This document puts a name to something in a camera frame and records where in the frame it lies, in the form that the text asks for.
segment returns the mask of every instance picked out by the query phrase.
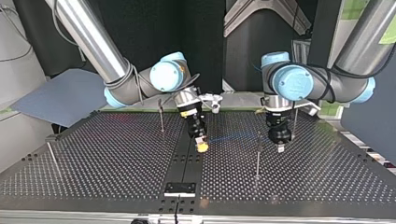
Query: perforated metal table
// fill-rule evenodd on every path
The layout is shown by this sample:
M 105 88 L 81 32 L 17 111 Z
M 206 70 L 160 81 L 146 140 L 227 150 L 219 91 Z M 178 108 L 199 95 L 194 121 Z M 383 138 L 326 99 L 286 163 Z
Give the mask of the perforated metal table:
M 396 176 L 326 122 L 300 114 L 284 153 L 263 140 L 257 178 L 263 114 L 207 114 L 210 149 L 199 154 L 179 114 L 164 114 L 162 133 L 157 113 L 97 113 L 0 174 L 0 219 L 51 212 L 396 219 Z M 170 182 L 195 183 L 195 198 L 164 197 Z

